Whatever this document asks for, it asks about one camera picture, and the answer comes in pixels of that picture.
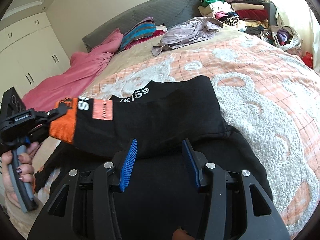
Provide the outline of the left hand painted nails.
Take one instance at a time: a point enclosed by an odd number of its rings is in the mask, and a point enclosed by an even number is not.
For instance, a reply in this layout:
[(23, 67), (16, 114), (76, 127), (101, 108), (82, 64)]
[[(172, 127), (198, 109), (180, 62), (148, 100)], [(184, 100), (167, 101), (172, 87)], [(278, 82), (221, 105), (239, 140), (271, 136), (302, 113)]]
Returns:
[(5, 194), (8, 200), (20, 209), (22, 209), (22, 207), (18, 196), (20, 194), (18, 181), (20, 181), (23, 186), (27, 185), (27, 188), (33, 186), (35, 177), (32, 162), (39, 147), (40, 144), (38, 142), (32, 142), (25, 152), (19, 154), (17, 156), (19, 166), (12, 164), (12, 161), (15, 161), (12, 151), (7, 151), (2, 154), (2, 176)]

